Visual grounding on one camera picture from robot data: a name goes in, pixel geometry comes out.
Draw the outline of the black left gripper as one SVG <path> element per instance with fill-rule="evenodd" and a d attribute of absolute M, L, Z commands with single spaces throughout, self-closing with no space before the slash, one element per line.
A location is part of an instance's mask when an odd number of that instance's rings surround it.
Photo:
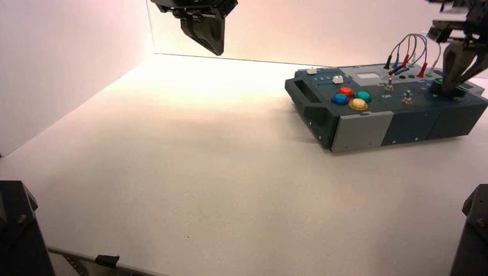
<path fill-rule="evenodd" d="M 192 16 L 185 16 L 180 19 L 183 33 L 200 44 L 204 48 L 210 47 L 210 51 L 217 56 L 224 52 L 225 19 L 228 14 L 237 6 L 236 0 L 151 0 L 160 12 L 171 12 L 175 17 L 183 15 L 199 14 L 209 17 L 207 42 L 201 38 L 199 22 Z"/>

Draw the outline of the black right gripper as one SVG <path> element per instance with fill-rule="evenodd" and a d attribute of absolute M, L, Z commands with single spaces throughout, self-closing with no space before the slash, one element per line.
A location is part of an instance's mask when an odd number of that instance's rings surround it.
<path fill-rule="evenodd" d="M 452 42 L 443 57 L 444 94 L 487 69 L 487 52 L 475 51 L 461 41 L 487 41 L 487 1 L 430 1 L 440 13 L 464 14 L 463 21 L 433 20 L 428 37 L 435 42 Z"/>

